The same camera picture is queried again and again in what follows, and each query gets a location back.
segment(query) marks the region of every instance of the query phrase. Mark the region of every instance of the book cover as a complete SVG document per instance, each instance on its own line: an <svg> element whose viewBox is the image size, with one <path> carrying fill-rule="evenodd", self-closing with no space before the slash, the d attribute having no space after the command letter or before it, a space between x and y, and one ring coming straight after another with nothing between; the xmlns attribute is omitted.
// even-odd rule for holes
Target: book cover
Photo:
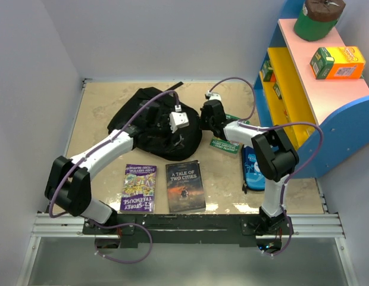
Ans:
<svg viewBox="0 0 369 286"><path fill-rule="evenodd" d="M166 178L170 213L206 208L201 170L197 160L166 165Z"/></svg>
<svg viewBox="0 0 369 286"><path fill-rule="evenodd" d="M154 211L156 166L127 164L124 188L121 193L121 211Z"/></svg>
<svg viewBox="0 0 369 286"><path fill-rule="evenodd" d="M236 119L239 120L240 118L236 117L236 116L232 116L229 114L226 114L227 119ZM220 138L217 137L212 137L211 142L209 143L211 146L216 147L218 149L221 149L225 152L228 153L232 153L232 154L237 154L237 152L239 152L240 146L241 144L239 143L235 143L235 142L229 142L229 141L224 141Z"/></svg>

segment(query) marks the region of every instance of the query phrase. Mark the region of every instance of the shelf compartment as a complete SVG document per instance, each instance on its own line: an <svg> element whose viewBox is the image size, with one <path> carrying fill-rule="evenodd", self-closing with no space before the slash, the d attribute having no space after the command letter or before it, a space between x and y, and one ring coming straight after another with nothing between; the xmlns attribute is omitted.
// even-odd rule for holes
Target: shelf compartment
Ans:
<svg viewBox="0 0 369 286"><path fill-rule="evenodd" d="M305 96L301 81L287 48L269 48L269 59L280 87L282 98L291 122L315 123L314 116ZM301 146L314 129L305 125L293 127L298 145Z"/></svg>
<svg viewBox="0 0 369 286"><path fill-rule="evenodd" d="M273 125L282 125L282 124L288 123L287 118L284 114L284 110L285 110L284 102L283 100L280 100L277 97L273 89L274 82L263 81L261 71L259 72L259 74L260 74L260 80L262 83L262 88L264 90L265 97L267 99L267 104L268 104L268 108L270 111L270 116L272 118ZM297 150L300 145L297 142L297 138L293 130L293 127L291 126L286 127L285 132L287 136L289 137L291 143Z"/></svg>

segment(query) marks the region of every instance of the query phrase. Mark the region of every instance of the brown lid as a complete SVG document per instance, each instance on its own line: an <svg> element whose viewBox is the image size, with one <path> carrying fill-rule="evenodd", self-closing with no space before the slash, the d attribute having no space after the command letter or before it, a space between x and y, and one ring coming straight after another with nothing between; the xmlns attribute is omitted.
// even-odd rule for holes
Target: brown lid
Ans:
<svg viewBox="0 0 369 286"><path fill-rule="evenodd" d="M346 4L343 0L306 0L305 6L311 20L330 22L339 18Z"/></svg>

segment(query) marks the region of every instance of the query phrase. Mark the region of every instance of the beige floor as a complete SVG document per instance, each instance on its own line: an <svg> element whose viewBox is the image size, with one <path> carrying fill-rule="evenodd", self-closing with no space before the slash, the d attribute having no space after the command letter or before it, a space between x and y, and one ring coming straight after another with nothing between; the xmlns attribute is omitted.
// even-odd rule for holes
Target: beige floor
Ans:
<svg viewBox="0 0 369 286"><path fill-rule="evenodd" d="M138 88L154 86L165 90L174 82L165 83L88 83L84 92L77 121L68 149L68 157L81 153L107 136L107 125L120 107ZM212 83L185 83L177 91L180 100L199 111L204 93ZM222 96L226 113L246 117L252 108L252 91L242 83L224 83L217 90ZM259 123L255 113L251 123ZM188 160L199 160L207 202L206 213L256 213L262 203L262 192L245 195L242 189L242 170L239 155L230 155L210 147L211 132L203 132L202 142ZM155 213L168 213L165 187L165 164L169 161L133 150L120 156L92 181L92 194L114 209L120 209L120 192L123 187L125 165L154 164L158 166L155 195ZM317 186L313 179L289 182L287 207L290 213L323 213Z"/></svg>

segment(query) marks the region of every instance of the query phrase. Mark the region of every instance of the orange and green box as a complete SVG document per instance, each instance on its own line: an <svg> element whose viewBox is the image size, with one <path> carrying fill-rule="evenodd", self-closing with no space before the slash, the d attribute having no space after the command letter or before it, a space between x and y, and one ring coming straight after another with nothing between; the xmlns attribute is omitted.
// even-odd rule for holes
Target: orange and green box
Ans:
<svg viewBox="0 0 369 286"><path fill-rule="evenodd" d="M365 59L357 46L321 47L310 66L316 79L359 79Z"/></svg>
<svg viewBox="0 0 369 286"><path fill-rule="evenodd" d="M273 85L273 89L277 95L277 97L282 100L282 94L281 94L281 90L280 90L280 87L279 85L277 84L277 82Z"/></svg>

